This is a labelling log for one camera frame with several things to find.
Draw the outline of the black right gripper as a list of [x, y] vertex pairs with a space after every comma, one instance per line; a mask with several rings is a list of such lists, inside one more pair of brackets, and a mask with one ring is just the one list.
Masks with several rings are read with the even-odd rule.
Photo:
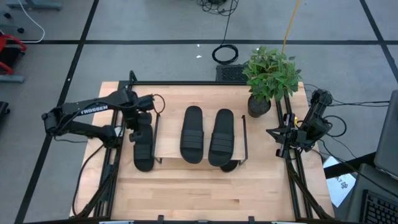
[[295, 115], [293, 113], [284, 115], [283, 127], [267, 129], [266, 132], [272, 133], [271, 136], [275, 141], [281, 143], [280, 149], [276, 152], [278, 157], [287, 157], [286, 154], [291, 147], [303, 148], [307, 138], [307, 133], [304, 130], [295, 127]]

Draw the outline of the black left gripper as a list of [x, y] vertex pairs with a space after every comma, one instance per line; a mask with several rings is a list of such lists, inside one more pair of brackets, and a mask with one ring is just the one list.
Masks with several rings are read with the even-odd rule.
[[152, 122], [152, 115], [150, 110], [154, 109], [152, 95], [145, 95], [136, 98], [136, 102], [126, 109], [126, 128], [133, 130], [129, 135], [129, 140], [135, 142], [142, 137], [143, 125], [150, 125]]

